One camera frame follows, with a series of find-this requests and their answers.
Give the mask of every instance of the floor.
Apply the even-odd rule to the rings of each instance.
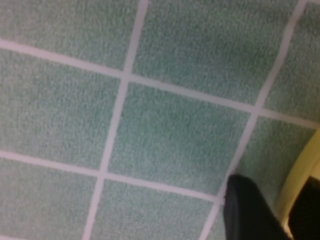
[[[320,126],[319,0],[0,0],[0,240],[224,240]]]

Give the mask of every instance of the square tile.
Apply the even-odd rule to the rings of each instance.
[[[91,240],[195,240],[212,203],[106,182]]]
[[[119,81],[0,51],[0,149],[99,168]]]
[[[320,6],[307,4],[265,107],[320,122]]]
[[[138,0],[1,0],[0,36],[122,69]]]
[[[295,0],[150,0],[134,72],[254,104]]]
[[[130,84],[109,171],[215,194],[249,114]]]
[[[221,207],[220,211],[218,212],[206,240],[226,240],[226,229],[225,229],[223,207]]]
[[[0,235],[30,240],[82,237],[93,177],[0,159]]]
[[[260,117],[237,171],[250,177],[273,208],[299,154],[315,132]]]

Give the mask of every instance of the grout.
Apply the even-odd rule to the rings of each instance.
[[[19,163],[30,164],[33,166],[45,167],[49,169],[64,171],[67,173],[81,174],[81,175],[91,176],[96,178],[100,175],[100,172],[95,169],[74,166],[67,163],[55,162],[52,160],[46,160],[46,159],[41,159],[41,158],[32,157],[32,156],[26,156],[26,155],[14,153],[14,152],[0,150],[0,158],[4,158],[8,161],[16,161]],[[131,186],[145,187],[148,189],[154,189],[154,190],[174,193],[182,196],[202,199],[208,202],[216,203],[218,201],[218,198],[216,196],[207,194],[205,192],[191,190],[183,187],[172,186],[164,183],[142,180],[142,179],[119,175],[115,173],[109,173],[109,172],[104,173],[103,178],[111,181],[125,183]]]
[[[288,23],[284,29],[283,39],[282,39],[280,47],[279,47],[279,52],[276,56],[276,59],[274,61],[273,66],[272,66],[272,68],[271,68],[271,70],[270,70],[270,72],[264,82],[264,85],[258,95],[257,101],[254,105],[253,112],[251,112],[251,116],[250,116],[250,118],[244,128],[242,136],[239,140],[239,145],[236,148],[234,156],[231,160],[231,164],[229,165],[229,167],[226,171],[224,180],[223,180],[221,187],[218,191],[217,198],[218,198],[218,201],[220,202],[220,204],[222,204],[224,201],[224,195],[225,195],[225,191],[227,188],[229,175],[232,174],[236,170],[236,168],[239,164],[239,161],[240,161],[241,157],[243,156],[243,153],[245,152],[245,149],[246,149],[246,146],[249,142],[251,134],[253,133],[254,128],[256,126],[259,114],[263,111],[263,105],[264,105],[264,103],[267,99],[267,96],[271,90],[271,87],[272,87],[273,83],[275,82],[276,77],[277,77],[277,75],[278,75],[278,73],[279,73],[279,71],[285,61],[287,52],[289,50],[291,38],[292,38],[294,30],[295,30],[295,26],[296,26],[299,18],[302,16],[304,9],[305,9],[305,6],[306,6],[306,0],[298,0],[298,2],[297,2],[296,6],[291,14],[291,17],[289,18]],[[218,210],[213,205],[213,207],[207,217],[207,220],[204,224],[204,227],[202,229],[199,240],[206,240],[207,239],[209,232],[210,232],[210,229],[216,220]]]
[[[127,88],[128,88],[128,82],[126,80],[121,80],[117,97],[115,100],[115,104],[114,104],[113,114],[110,121],[110,127],[108,131],[103,155],[102,155],[99,174],[97,176],[97,180],[93,190],[93,195],[91,198],[91,203],[88,211],[88,216],[87,216],[82,240],[89,240],[91,236],[96,213],[98,210],[100,197],[102,195],[103,188],[104,188],[105,172],[108,169],[108,164],[111,158],[112,148],[115,142],[117,128],[120,122],[121,112],[125,102]]]
[[[131,78],[130,78],[130,81],[134,82],[134,83],[137,83],[137,84],[149,86],[149,87],[152,87],[152,88],[164,90],[164,91],[167,91],[167,92],[170,92],[170,93],[174,93],[174,94],[190,97],[190,98],[193,98],[193,99],[197,99],[197,100],[201,100],[201,101],[206,101],[206,102],[218,104],[218,105],[221,105],[221,106],[230,107],[230,108],[241,110],[241,111],[244,111],[244,112],[249,112],[250,113],[254,109],[254,106],[246,104],[246,103],[242,103],[242,102],[230,100],[230,99],[227,99],[227,98],[210,95],[208,93],[203,93],[203,92],[199,92],[199,91],[196,91],[196,90],[191,90],[191,89],[188,89],[188,88],[185,88],[185,87],[182,87],[182,86],[177,86],[177,85],[173,85],[173,84],[170,84],[170,83],[153,80],[153,79],[146,78],[146,77],[143,77],[143,76],[132,75]]]
[[[25,156],[14,152],[0,150],[0,158],[87,176],[96,177],[98,175],[98,171],[94,169],[50,161],[32,156]]]
[[[272,110],[268,110],[268,109],[262,109],[260,114],[260,116],[263,117],[267,117],[270,119],[274,119],[274,120],[280,120],[283,122],[287,122],[290,124],[295,124],[301,127],[305,127],[305,128],[310,128],[310,129],[318,129],[320,128],[320,123],[315,122],[315,121],[310,121],[310,120],[306,120],[306,119],[302,119],[302,118],[298,118],[298,117],[294,117],[294,116],[289,116],[280,112],[276,112],[276,111],[272,111]]]
[[[114,173],[106,173],[105,179],[125,183],[132,186],[144,187],[148,189],[154,189],[154,190],[159,190],[163,192],[179,194],[179,195],[197,198],[197,199],[214,202],[214,203],[218,201],[216,196],[213,196],[204,192],[199,192],[195,190],[190,190],[186,188],[181,188],[181,187],[167,185],[167,184],[153,182],[153,181],[141,180],[141,179],[118,175]]]
[[[276,77],[280,71],[280,68],[284,64],[287,52],[289,50],[291,38],[295,31],[296,24],[300,19],[300,17],[302,16],[302,14],[304,13],[305,6],[306,6],[306,0],[298,0],[292,12],[292,15],[289,18],[289,21],[284,29],[283,39],[279,47],[279,52],[276,56],[272,69],[268,74],[266,81],[260,91],[260,94],[258,95],[258,99],[255,103],[255,107],[258,108],[259,110],[263,108],[263,105],[268,97],[268,94],[271,90],[272,85],[276,80]]]
[[[113,114],[110,121],[109,132],[107,134],[105,148],[104,148],[104,152],[101,160],[100,171],[94,186],[82,240],[90,239],[93,226],[95,223],[99,201],[103,193],[105,174],[107,173],[107,170],[108,170],[108,164],[112,155],[112,149],[115,142],[117,129],[121,120],[121,113],[122,113],[122,109],[125,103],[125,98],[128,90],[128,84],[129,84],[128,76],[131,73],[133,68],[133,63],[136,57],[136,52],[139,45],[139,38],[143,28],[144,19],[147,13],[147,8],[148,8],[148,0],[139,0],[135,21],[134,21],[133,29],[131,33],[130,43],[128,47],[128,52],[124,62],[124,73],[121,78],[121,83],[116,96]]]
[[[12,41],[0,38],[0,49],[13,51],[20,54],[26,54],[44,60],[49,60],[55,63],[68,65],[82,70],[92,71],[95,73],[108,75],[111,77],[121,78],[123,72],[111,67],[99,65],[89,61],[80,60],[67,55],[46,51],[33,46],[22,45]]]
[[[214,224],[215,219],[217,218],[217,215],[219,213],[220,204],[213,204],[210,213],[204,223],[204,226],[201,231],[201,235],[199,237],[199,240],[206,240],[210,231],[211,227]]]
[[[189,97],[189,98],[193,98],[193,99],[197,99],[197,100],[201,100],[201,101],[205,101],[205,102],[209,102],[209,103],[213,103],[213,104],[217,104],[220,106],[233,108],[233,109],[240,110],[240,111],[247,112],[247,113],[253,113],[255,111],[255,106],[247,104],[247,103],[238,102],[235,100],[230,100],[227,98],[210,95],[208,93],[188,89],[188,88],[185,88],[182,86],[178,86],[178,85],[174,85],[174,84],[170,84],[170,83],[166,83],[166,82],[161,82],[161,81],[154,80],[154,79],[147,78],[147,77],[143,77],[143,76],[125,73],[125,72],[122,72],[118,69],[113,69],[111,67],[98,65],[95,63],[83,61],[83,60],[73,58],[70,56],[66,56],[66,55],[62,55],[62,54],[58,54],[58,53],[54,53],[54,52],[49,52],[49,51],[42,50],[42,49],[39,49],[36,47],[22,45],[22,44],[7,41],[4,39],[0,39],[0,49],[30,55],[33,57],[45,59],[48,61],[52,61],[52,62],[59,63],[59,64],[64,64],[67,66],[79,68],[79,69],[94,72],[94,73],[99,73],[99,74],[106,75],[106,76],[111,76],[111,77],[120,78],[120,79],[126,79],[126,81],[128,81],[128,82],[141,84],[144,86],[156,88],[156,89],[163,90],[166,92],[174,93],[177,95],[181,95],[181,96],[185,96],[185,97]],[[130,65],[127,64],[127,67],[126,66],[125,67],[131,69],[132,65],[133,65],[133,63],[131,61]],[[289,122],[289,123],[301,125],[302,127],[307,127],[307,128],[317,128],[317,126],[320,126],[320,123],[317,123],[317,122],[309,121],[309,120],[302,119],[302,118],[295,117],[295,116],[286,115],[284,113],[278,113],[278,112],[271,111],[268,109],[263,109],[262,112],[259,113],[259,115],[270,118],[270,119],[274,119],[274,120],[280,120],[280,121],[284,121],[284,122]]]
[[[0,235],[0,240],[25,240],[25,239]]]

